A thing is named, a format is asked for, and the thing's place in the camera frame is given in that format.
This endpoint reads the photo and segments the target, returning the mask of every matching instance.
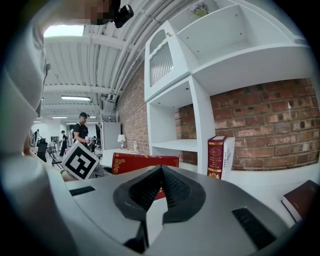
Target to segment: white box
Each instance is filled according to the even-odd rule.
[[[76,141],[64,157],[61,165],[78,180],[88,180],[99,161],[99,158],[92,154],[89,149]]]

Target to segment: man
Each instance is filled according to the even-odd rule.
[[[86,148],[88,147],[88,128],[85,126],[85,123],[88,119],[88,115],[85,112],[81,112],[79,115],[79,122],[77,122],[73,128],[74,132],[74,142],[81,142]]]

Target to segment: white tabletop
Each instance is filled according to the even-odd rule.
[[[102,152],[102,160],[100,161],[100,165],[112,167],[112,159],[114,157],[114,153],[123,153],[123,154],[130,154],[130,155],[135,154],[135,152],[130,149],[116,148],[116,149],[104,150]]]

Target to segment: black cap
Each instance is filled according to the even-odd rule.
[[[80,113],[80,115],[79,115],[79,117],[84,117],[84,118],[89,118],[90,117],[90,115],[88,115],[87,113],[85,113],[85,112],[81,112]]]

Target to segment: red book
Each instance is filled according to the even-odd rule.
[[[124,174],[157,165],[179,167],[179,158],[177,156],[113,153],[112,174]],[[164,197],[166,196],[161,188],[155,200]]]
[[[224,142],[226,136],[215,136],[208,140],[208,172],[207,175],[221,179],[224,162]]]

